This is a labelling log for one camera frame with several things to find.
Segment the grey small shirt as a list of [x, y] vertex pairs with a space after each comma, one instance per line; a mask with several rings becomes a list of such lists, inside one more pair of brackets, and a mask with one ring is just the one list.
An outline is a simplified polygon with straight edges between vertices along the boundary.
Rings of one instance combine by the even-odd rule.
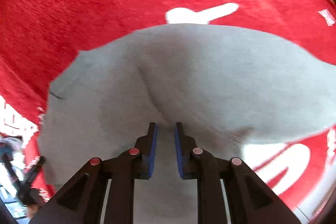
[[196, 223], [197, 190], [180, 179], [174, 125], [216, 157], [335, 123], [335, 66], [246, 28], [168, 24], [81, 51], [50, 83], [39, 149], [64, 185], [89, 159], [120, 155], [158, 125], [154, 176], [135, 184], [135, 223]]

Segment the floral patterned clothes pile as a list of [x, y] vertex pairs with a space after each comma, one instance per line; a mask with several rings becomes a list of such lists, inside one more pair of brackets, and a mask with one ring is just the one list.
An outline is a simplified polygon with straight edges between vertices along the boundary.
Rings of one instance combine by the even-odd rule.
[[13, 136], [3, 137], [1, 136], [1, 161], [3, 155], [6, 155], [9, 161], [13, 161], [16, 153], [21, 153], [23, 150], [22, 138]]

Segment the red blanket white characters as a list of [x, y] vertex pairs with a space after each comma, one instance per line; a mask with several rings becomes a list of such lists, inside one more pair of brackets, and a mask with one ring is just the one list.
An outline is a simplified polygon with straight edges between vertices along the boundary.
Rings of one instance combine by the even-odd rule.
[[[35, 139], [40, 154], [50, 83], [78, 54], [168, 24], [265, 32], [335, 66], [331, 0], [1, 0], [1, 92], [24, 117], [39, 122]], [[252, 169], [244, 150], [254, 147], [254, 157], [264, 159], [272, 177], [300, 174], [310, 159], [300, 141], [320, 132], [281, 143], [247, 144], [236, 157]]]

